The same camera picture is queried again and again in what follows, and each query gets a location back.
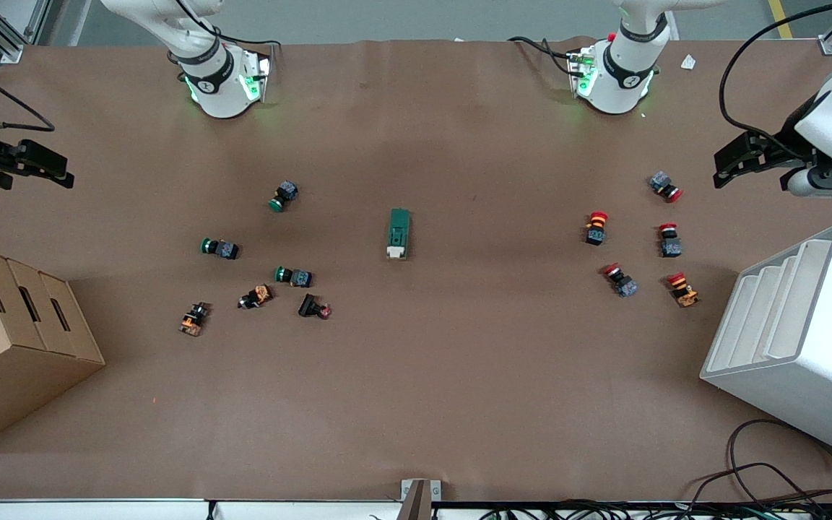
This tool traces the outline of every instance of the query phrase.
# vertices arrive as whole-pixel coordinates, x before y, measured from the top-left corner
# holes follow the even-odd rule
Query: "gray floor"
[[[610,2],[594,0],[229,0],[210,19],[230,35],[291,44],[505,40],[516,35],[551,40],[580,34],[602,37],[617,29],[618,17]],[[682,39],[743,39],[771,22],[772,13],[766,0],[734,0],[701,12],[680,12],[676,18]],[[118,44],[157,43],[145,30],[94,0],[79,45]]]

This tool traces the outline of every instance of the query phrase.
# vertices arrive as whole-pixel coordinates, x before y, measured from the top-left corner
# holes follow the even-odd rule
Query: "green rectangular part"
[[[409,256],[407,241],[410,239],[410,211],[402,207],[390,210],[390,226],[387,228],[387,258],[405,260]]]

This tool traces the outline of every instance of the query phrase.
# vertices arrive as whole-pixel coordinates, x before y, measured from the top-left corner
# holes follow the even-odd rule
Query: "white shelf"
[[[832,227],[740,273],[701,378],[832,444]]]

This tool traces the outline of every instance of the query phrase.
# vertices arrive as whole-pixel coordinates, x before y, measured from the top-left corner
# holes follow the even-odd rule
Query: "floor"
[[[732,0],[701,11],[676,13],[683,40],[746,39],[772,23],[826,0]],[[55,23],[44,40],[55,46],[157,46],[158,40],[134,23],[108,11],[100,0],[55,0]],[[610,2],[545,0],[529,9],[522,0],[230,0],[211,17],[226,33],[274,38],[286,44],[351,43],[358,40],[505,40],[523,35],[563,40],[601,36],[618,26]],[[789,24],[782,36],[815,37],[832,23],[832,13]],[[779,38],[778,32],[767,37]]]

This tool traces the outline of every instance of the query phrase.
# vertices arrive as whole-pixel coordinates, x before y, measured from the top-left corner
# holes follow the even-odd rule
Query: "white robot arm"
[[[747,173],[792,168],[781,178],[783,191],[832,198],[832,73],[773,137],[782,145],[746,131],[714,154],[714,187]]]
[[[657,56],[670,40],[667,11],[704,9],[726,0],[610,0],[621,10],[615,39],[601,40],[581,50],[571,70],[571,88],[596,109],[624,114],[647,95]]]
[[[214,26],[204,19],[218,13],[224,0],[102,0],[102,3],[165,43],[185,71],[191,98],[207,115],[232,118],[264,97],[271,66],[268,57],[224,42],[219,34],[214,34]]]

